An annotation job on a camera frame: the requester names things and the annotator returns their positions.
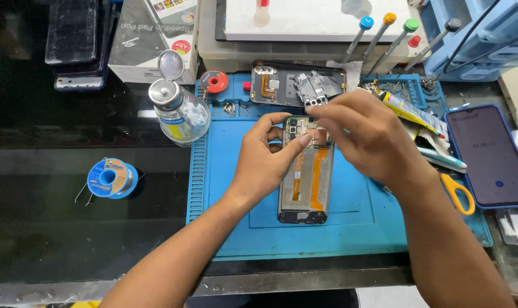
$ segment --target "phone box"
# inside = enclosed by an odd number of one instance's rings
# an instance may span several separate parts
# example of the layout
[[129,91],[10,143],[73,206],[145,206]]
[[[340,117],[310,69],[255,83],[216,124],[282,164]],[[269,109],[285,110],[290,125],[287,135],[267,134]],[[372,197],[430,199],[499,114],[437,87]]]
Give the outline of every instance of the phone box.
[[109,67],[123,82],[153,83],[162,78],[158,56],[178,51],[185,71],[177,81],[194,84],[198,72],[200,0],[124,0]]

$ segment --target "blue silicone repair mat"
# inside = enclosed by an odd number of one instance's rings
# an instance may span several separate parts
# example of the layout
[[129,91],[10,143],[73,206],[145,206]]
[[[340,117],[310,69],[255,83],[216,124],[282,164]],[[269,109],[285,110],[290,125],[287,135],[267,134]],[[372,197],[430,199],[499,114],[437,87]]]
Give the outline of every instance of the blue silicone repair mat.
[[[192,148],[187,224],[196,219],[217,200],[230,184],[243,135],[261,115],[302,109],[257,105],[249,100],[242,83],[249,74],[229,75],[229,87],[208,94],[212,123],[206,136]],[[439,116],[447,112],[441,87],[423,92],[417,75],[379,76],[379,84],[405,84],[411,101],[423,110],[429,108]],[[196,94],[204,93],[196,85]],[[222,110],[225,102],[236,104],[236,116]],[[236,226],[217,252],[214,261],[299,258],[310,256],[343,256],[353,254],[393,253],[407,251],[403,216],[397,200],[372,179],[361,175],[335,152],[329,213],[323,225],[282,224],[276,218],[278,191],[263,199]],[[464,220],[484,247],[492,246],[483,213],[479,210]]]

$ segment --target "human hand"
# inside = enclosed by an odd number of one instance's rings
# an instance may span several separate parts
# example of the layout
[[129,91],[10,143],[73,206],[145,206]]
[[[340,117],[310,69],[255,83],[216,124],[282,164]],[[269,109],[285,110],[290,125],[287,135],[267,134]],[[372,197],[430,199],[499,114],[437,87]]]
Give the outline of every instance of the human hand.
[[396,114],[374,95],[356,90],[306,111],[321,118],[319,124],[347,161],[392,191],[431,183],[433,177],[439,182],[437,171],[422,157]]
[[250,208],[280,185],[291,162],[312,140],[311,135],[305,134],[284,148],[282,143],[269,144],[273,140],[282,140],[282,129],[273,125],[282,123],[288,115],[286,112],[263,115],[243,136],[236,171],[227,194]]

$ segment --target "green screwdriver cap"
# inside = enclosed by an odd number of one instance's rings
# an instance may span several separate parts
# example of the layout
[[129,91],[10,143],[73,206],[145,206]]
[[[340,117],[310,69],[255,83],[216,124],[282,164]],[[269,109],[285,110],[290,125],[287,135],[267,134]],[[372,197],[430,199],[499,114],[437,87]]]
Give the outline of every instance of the green screwdriver cap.
[[407,33],[413,33],[419,28],[419,21],[414,18],[409,18],[403,25],[403,30]]

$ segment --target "red label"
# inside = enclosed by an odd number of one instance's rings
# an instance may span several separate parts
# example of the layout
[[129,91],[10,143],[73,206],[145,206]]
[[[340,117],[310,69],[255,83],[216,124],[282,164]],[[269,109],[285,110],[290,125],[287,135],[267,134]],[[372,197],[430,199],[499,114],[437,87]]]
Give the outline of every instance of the red label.
[[190,43],[184,39],[180,39],[171,45],[171,49],[184,55],[187,52],[190,52]]

